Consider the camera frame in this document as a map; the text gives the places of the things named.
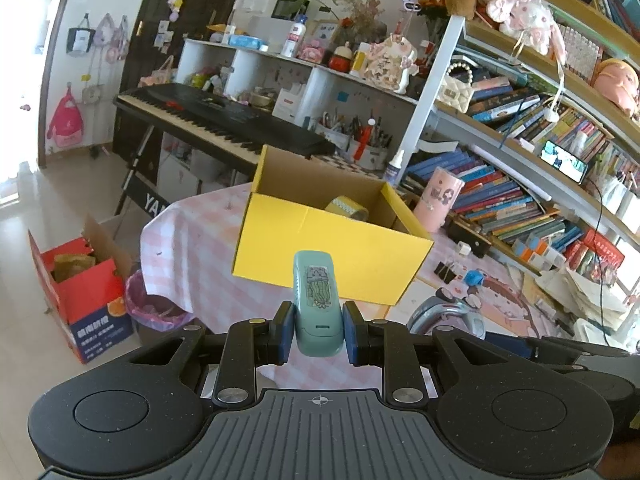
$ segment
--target red cardboard box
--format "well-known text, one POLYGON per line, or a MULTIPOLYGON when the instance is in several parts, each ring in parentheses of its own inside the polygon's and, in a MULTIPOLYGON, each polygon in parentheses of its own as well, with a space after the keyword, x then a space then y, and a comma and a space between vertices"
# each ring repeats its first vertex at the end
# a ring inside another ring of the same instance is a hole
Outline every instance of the red cardboard box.
POLYGON ((129 255, 90 216, 82 237, 41 253, 29 232, 31 256, 47 303, 57 313, 69 348, 87 363, 133 334, 124 307, 123 277, 129 275, 129 255), (57 254, 94 254, 98 263, 56 283, 52 271, 57 254))

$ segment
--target white bottle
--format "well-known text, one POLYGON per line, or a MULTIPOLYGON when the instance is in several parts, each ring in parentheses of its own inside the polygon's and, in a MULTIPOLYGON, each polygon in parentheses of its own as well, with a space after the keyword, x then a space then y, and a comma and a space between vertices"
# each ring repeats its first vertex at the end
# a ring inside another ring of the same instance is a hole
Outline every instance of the white bottle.
POLYGON ((385 174, 382 176, 382 180, 388 182, 392 186, 396 185, 396 178, 402 168, 402 158, 404 157, 404 150, 398 150, 391 162, 386 165, 385 174))
POLYGON ((302 42, 302 38, 305 37, 305 23, 306 16, 304 14, 300 14, 296 17, 296 22, 291 26, 291 30, 287 36, 287 41, 285 41, 282 46, 282 51, 280 53, 281 56, 295 56, 298 45, 302 42))

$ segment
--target cable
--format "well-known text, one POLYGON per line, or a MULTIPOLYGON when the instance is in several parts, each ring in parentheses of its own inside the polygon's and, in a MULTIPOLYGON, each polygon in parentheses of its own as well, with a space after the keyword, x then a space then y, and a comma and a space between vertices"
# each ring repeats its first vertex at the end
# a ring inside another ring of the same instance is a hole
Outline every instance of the cable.
POLYGON ((609 344, 609 341, 607 340, 607 333, 604 330, 604 307, 602 306, 602 291, 604 289, 604 276, 602 275, 602 261, 600 259, 600 255, 598 254, 598 245, 595 242, 595 239, 596 239, 595 235, 598 234, 598 228, 600 227, 600 221, 602 220, 602 214, 604 212, 604 201, 602 199, 602 193, 600 192, 600 189, 598 188, 596 183, 593 180, 591 180, 589 177, 586 177, 585 180, 588 180, 593 184, 593 187, 595 187, 596 191, 598 192, 598 196, 600 197, 600 215, 598 216, 598 221, 596 222, 596 232, 594 233, 594 237, 593 237, 593 252, 596 255, 596 259, 598 261, 598 270, 600 271, 600 329, 602 330, 602 337, 604 338, 604 342, 607 344, 607 346, 611 346, 609 344))

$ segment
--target pink plastic bag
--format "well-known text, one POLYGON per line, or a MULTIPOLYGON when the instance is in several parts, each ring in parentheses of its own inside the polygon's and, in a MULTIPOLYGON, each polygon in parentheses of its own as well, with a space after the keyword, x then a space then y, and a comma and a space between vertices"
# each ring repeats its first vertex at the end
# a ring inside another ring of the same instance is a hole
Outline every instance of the pink plastic bag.
POLYGON ((53 138, 59 148, 73 146, 82 141, 83 128, 82 115, 71 94, 71 85, 67 85, 66 95, 60 99, 51 118, 47 139, 53 138))
POLYGON ((127 279, 124 305, 138 323, 158 332, 180 328, 195 318, 194 314, 185 312, 167 298, 148 295, 142 270, 137 270, 127 279))

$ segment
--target floor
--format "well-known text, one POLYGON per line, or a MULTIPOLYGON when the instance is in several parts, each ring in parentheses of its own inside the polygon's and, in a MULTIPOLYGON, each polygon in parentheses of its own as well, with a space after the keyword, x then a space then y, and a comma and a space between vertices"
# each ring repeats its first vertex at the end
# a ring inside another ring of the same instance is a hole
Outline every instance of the floor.
POLYGON ((49 163, 41 173, 23 164, 5 184, 18 194, 0 200, 0 480, 34 480, 42 466, 26 422, 33 403, 56 384, 137 346, 137 338, 84 366, 66 346, 33 268, 27 230, 44 250, 79 235, 87 213, 101 221, 113 215, 125 173, 117 156, 91 160, 78 155, 49 163))

